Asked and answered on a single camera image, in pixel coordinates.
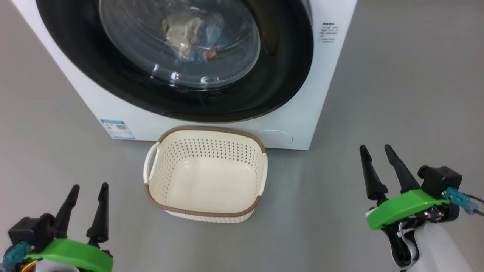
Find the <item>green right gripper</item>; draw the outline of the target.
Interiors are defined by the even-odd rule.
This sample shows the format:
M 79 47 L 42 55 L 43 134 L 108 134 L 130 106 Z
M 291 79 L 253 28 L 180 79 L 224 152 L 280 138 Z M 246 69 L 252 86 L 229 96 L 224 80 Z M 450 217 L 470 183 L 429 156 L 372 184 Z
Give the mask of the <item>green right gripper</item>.
M 388 188 L 382 184 L 372 164 L 372 157 L 365 145 L 360 146 L 361 165 L 369 200 L 386 200 L 370 210 L 366 216 L 371 230 L 383 231 L 389 239 L 392 257 L 398 267 L 411 267 L 418 258 L 415 243 L 404 234 L 407 223 L 422 223 L 437 219 L 441 206 L 449 204 L 446 199 L 434 199 L 421 190 L 420 184 L 397 156 L 392 146 L 385 145 L 385 153 L 393 166 L 403 193 L 387 200 Z

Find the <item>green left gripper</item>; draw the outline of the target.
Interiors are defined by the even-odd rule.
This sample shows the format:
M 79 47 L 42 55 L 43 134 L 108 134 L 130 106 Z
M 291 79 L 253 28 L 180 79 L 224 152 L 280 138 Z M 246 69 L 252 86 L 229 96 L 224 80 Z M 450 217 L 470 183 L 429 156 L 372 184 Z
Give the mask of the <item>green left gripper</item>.
M 67 231 L 72 209 L 79 195 L 78 184 L 71 188 L 66 200 L 56 215 L 56 238 L 43 251 L 29 253 L 25 259 L 45 259 L 92 272 L 110 272 L 113 258 L 103 252 L 100 243 L 109 239 L 109 185 L 103 183 L 98 196 L 98 207 L 86 236 L 88 244 L 67 239 Z

